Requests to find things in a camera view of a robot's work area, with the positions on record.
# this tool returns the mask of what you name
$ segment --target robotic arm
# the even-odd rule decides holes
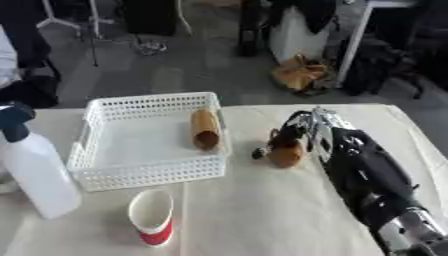
[[[333,111],[315,108],[294,113],[259,159],[275,148],[307,138],[325,173],[353,216],[363,223],[385,255],[448,255],[448,237],[413,196],[418,185],[365,132]]]

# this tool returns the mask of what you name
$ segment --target basket handle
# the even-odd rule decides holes
[[[224,115],[222,114],[221,108],[216,111],[216,116],[218,117],[218,122],[221,127],[221,133],[223,134],[223,136],[221,136],[221,137],[224,138],[224,144],[225,144],[225,148],[227,150],[227,155],[231,155],[232,147],[231,147],[231,143],[230,143],[229,129],[227,129],[227,125],[224,122]]]
[[[79,136],[78,144],[81,147],[82,151],[85,152],[86,150],[86,144],[90,137],[90,124],[86,120],[84,120],[84,126],[81,131],[81,135]]]

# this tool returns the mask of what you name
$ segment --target floor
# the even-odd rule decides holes
[[[100,11],[110,13],[110,3],[99,1]],[[353,27],[353,17],[362,6],[344,6],[341,13],[343,32]],[[104,27],[106,38],[96,41],[99,67],[92,65],[88,42],[80,42],[73,31],[58,25],[43,29],[53,46],[52,58],[61,69],[60,108],[80,108],[97,97],[152,93],[214,91],[224,106],[257,104],[394,104],[403,109],[429,139],[448,156],[448,93],[431,83],[421,100],[413,100],[412,91],[400,81],[390,81],[379,95],[347,96],[337,90],[311,98],[301,98],[275,86],[268,72],[275,66],[269,52],[257,57],[235,56],[238,10],[207,3],[185,6],[194,35],[182,28],[166,41],[168,51],[145,57],[129,47],[132,39],[119,26]]]

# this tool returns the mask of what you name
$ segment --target white spray bottle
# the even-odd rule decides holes
[[[76,209],[81,194],[53,144],[25,126],[34,117],[26,105],[0,105],[0,130],[8,141],[4,165],[40,214],[52,219]]]

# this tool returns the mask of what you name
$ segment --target white plastic basket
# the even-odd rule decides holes
[[[191,141],[190,116],[198,109],[208,109],[219,120],[220,142],[211,151],[201,151]],[[84,120],[67,167],[87,191],[225,174],[231,147],[214,93],[96,99]]]

